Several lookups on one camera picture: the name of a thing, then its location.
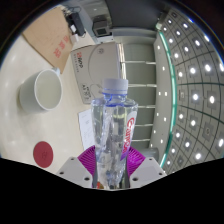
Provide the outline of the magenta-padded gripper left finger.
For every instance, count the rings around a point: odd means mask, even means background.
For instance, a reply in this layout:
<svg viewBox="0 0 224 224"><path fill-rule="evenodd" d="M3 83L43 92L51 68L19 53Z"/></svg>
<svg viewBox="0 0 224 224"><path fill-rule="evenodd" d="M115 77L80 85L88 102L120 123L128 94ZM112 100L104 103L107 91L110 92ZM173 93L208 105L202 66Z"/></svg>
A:
<svg viewBox="0 0 224 224"><path fill-rule="evenodd" d="M89 147L78 157L69 157L56 175L81 187L95 188L98 179L95 147Z"/></svg>

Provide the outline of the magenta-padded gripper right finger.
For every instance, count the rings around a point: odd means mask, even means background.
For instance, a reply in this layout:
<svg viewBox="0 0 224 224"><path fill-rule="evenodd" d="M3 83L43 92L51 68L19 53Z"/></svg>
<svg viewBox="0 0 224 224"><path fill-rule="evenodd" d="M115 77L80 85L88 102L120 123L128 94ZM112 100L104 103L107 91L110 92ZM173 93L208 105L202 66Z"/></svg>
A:
<svg viewBox="0 0 224 224"><path fill-rule="evenodd" d="M140 188L166 176L153 157L145 157L131 147L126 159L127 186Z"/></svg>

